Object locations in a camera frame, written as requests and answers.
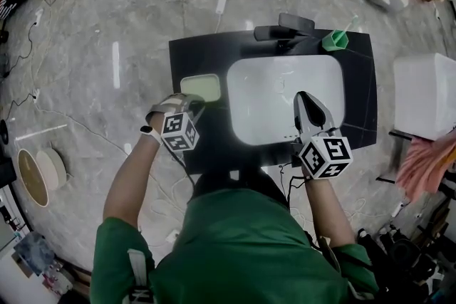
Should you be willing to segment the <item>green shirt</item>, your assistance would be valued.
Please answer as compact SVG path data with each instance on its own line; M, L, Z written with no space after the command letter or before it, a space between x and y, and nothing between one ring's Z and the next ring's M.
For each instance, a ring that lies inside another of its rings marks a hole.
M250 189L192 200L159 263L135 227L106 219L96 235L92 304L121 304L133 295L129 250L145 256L146 288L157 304L348 304L379 290L364 247L334 248L329 262L286 208Z

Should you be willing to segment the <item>person's right forearm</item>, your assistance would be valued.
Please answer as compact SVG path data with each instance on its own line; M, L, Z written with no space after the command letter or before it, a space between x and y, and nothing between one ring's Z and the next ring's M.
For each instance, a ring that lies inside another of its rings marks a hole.
M354 244L355 234L332 184L327 179L304 184L313 217L316 238L328 238L331 248Z

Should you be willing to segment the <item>dark metal faucet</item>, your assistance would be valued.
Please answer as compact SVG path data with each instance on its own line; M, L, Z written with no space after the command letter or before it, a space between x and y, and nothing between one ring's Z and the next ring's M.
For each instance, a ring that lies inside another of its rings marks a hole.
M288 13L279 14L278 26L257 26L254 38L258 42L276 41L279 47L292 47L313 36L315 22Z

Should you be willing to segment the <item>white wrist watch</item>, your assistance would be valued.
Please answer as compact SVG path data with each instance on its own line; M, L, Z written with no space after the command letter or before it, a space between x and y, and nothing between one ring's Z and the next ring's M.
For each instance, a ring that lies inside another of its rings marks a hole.
M151 127L151 126L149 126L149 125L143 125L143 126L140 128L140 132L141 132L143 135L152 137L154 140L157 141L157 143L158 143L159 145L162 145L162 144L163 144L161 134L160 134L156 129L154 129L153 127Z

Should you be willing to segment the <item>white square tub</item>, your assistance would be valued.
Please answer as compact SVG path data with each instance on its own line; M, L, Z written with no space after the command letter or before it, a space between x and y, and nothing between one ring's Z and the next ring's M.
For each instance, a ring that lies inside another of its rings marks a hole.
M456 127L456 61L440 53L396 58L394 128L438 140Z

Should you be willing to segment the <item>black metal tub stand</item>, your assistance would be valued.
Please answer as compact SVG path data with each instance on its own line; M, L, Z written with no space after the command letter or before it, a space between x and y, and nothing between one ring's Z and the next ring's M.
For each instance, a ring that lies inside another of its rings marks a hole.
M381 172L375 180L377 182L395 184L400 166L405 159L413 136L399 130L391 130L388 136L393 138L393 151L386 170Z

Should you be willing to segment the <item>pink towel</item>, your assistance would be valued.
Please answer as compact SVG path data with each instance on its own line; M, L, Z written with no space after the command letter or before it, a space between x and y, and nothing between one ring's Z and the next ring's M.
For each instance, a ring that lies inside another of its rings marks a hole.
M435 141L414 137L396 177L405 198L416 202L423 192L436 193L444 173L456 162L456 129Z

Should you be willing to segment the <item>white rectangular plastic tray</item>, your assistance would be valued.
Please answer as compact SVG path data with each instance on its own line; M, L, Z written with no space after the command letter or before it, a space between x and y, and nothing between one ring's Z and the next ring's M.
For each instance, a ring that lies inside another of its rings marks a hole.
M181 92L197 95L206 103L216 102L221 98L219 77L215 74L194 75L180 81Z

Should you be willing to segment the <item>round wooden side table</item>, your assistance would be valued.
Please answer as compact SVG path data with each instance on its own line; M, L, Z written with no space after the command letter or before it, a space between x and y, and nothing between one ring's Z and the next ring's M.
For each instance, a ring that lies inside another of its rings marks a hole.
M31 199L40 207L49 204L49 192L60 189L68 180L67 170L59 153L53 148L39 150L34 157L20 149L19 175Z

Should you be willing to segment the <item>white sink basin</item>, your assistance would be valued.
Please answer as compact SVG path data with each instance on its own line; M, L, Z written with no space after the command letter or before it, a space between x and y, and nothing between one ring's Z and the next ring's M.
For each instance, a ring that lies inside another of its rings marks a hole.
M232 128L253 146L290 142L299 136L294 97L312 94L331 112L339 127L345 117L343 73L328 55L244 58L227 73Z

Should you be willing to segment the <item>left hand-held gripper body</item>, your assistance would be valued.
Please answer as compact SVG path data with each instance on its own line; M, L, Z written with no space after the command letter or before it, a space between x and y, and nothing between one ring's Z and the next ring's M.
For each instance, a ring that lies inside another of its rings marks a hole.
M193 150L200 138L187 114L191 100L199 100L197 95L175 93L161 102L154 104L145 116L146 125L156 129L162 137L163 144L172 152Z

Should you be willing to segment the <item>black sink vanity cabinet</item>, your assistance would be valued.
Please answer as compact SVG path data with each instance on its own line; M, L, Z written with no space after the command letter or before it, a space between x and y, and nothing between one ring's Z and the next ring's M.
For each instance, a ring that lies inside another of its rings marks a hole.
M219 77L221 98L207 103L196 128L199 142L185 153L192 174L232 171L248 166L263 167L291 160L291 142L253 146L234 133L229 109L227 73L240 59L274 56L328 55L340 64L343 73L345 117L338 127L351 148L360 149L377 141L377 91L371 38L366 33L350 32L345 50L328 53L321 45L326 31L315 30L312 37L288 47L276 41L258 42L252 31L195 36L169 44L172 85L180 91L183 78L215 74Z

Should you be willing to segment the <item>person's left forearm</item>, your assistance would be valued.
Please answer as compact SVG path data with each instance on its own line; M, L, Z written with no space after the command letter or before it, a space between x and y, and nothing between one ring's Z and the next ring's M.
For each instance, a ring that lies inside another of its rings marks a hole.
M103 208L104 220L116 218L138 228L149 173L159 148L154 137L140 137L111 184Z

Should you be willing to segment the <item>person's dark trousers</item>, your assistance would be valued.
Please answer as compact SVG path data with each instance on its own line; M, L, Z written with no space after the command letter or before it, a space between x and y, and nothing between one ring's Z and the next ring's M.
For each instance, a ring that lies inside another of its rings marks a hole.
M288 200L283 192L277 187L274 180L259 167L240 170L238 180L232 179L229 172L202 174L193 187L191 199L223 189L250 189L289 208Z

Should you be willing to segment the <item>green toothbrush cup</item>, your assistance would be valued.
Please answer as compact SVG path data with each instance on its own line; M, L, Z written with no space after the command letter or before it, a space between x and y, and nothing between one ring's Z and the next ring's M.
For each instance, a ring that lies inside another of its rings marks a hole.
M322 38L321 45L325 51L333 52L345 50L348 42L348 36L345 31L333 30Z

